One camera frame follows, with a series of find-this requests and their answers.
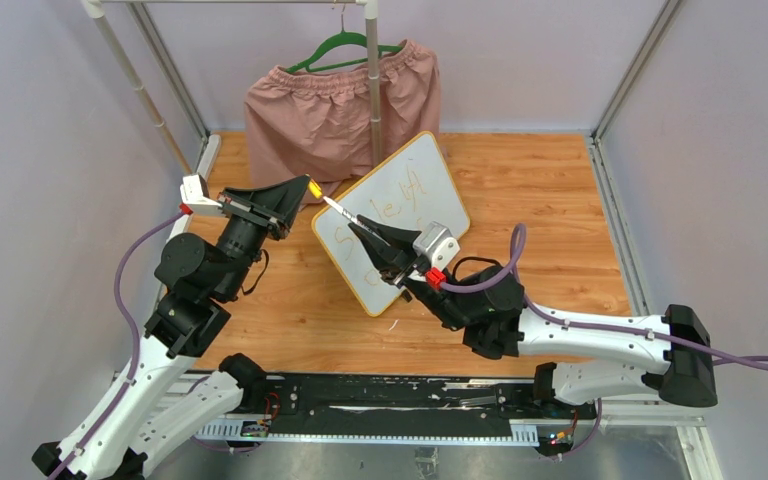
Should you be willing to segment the yellow marker cap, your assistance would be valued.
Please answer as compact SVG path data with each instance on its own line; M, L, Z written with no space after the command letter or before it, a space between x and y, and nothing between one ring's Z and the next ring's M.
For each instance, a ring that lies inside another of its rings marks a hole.
M322 199L324 196L324 193L319 186L318 183L316 183L314 180L311 180L308 184L308 190L310 191L311 195L316 199Z

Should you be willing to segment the white whiteboard marker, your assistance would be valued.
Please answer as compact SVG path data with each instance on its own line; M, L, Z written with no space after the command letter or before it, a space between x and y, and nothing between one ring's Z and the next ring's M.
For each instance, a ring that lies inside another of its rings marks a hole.
M354 232L358 238L371 237L377 240L383 240L383 237L379 233L373 230L369 225L365 224L357 215L351 213L336 200L329 196L323 196L322 200L348 222L350 230Z

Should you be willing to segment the yellow framed whiteboard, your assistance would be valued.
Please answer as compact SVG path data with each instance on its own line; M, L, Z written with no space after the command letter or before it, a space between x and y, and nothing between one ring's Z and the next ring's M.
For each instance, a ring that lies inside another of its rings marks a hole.
M420 230L436 221L457 239L471 224L442 150L428 131L357 180L337 202L353 214L401 229ZM348 220L326 207L314 215L311 226L364 312L381 315L400 291L380 279Z

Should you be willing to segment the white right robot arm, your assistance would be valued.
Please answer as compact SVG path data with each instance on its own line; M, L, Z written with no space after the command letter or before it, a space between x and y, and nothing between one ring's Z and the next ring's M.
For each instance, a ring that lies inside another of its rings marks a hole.
M490 360L522 355L574 356L536 367L531 403L544 417L603 397L655 394L690 408L717 405L710 335L694 310L671 305L661 315L607 316L533 302L518 278L526 228L518 224L510 258L457 278L457 239L437 222L406 230L362 215L348 226L381 279L418 300L443 328L462 333Z

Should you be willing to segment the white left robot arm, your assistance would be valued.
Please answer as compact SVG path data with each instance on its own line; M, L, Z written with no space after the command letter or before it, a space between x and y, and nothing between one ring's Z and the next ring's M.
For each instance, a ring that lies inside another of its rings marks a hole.
M235 354L174 405L167 391L206 352L229 320L226 304L245 294L251 266L266 262L264 242L290 232L309 190L298 176L210 198L203 177L184 177L179 216L222 217L216 243L184 232L165 244L155 270L165 293L143 326L130 325L131 357L91 413L64 439L40 445L33 464L49 479L144 479L198 430L223 413L258 411L265 372Z

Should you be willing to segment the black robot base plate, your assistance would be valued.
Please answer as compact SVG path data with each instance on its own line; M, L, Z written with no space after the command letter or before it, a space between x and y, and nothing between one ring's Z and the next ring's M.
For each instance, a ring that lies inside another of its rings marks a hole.
M196 439L232 450L268 442L581 446L595 430L699 426L699 414L642 396L569 406L539 400L528 379L190 370L148 406L134 451Z

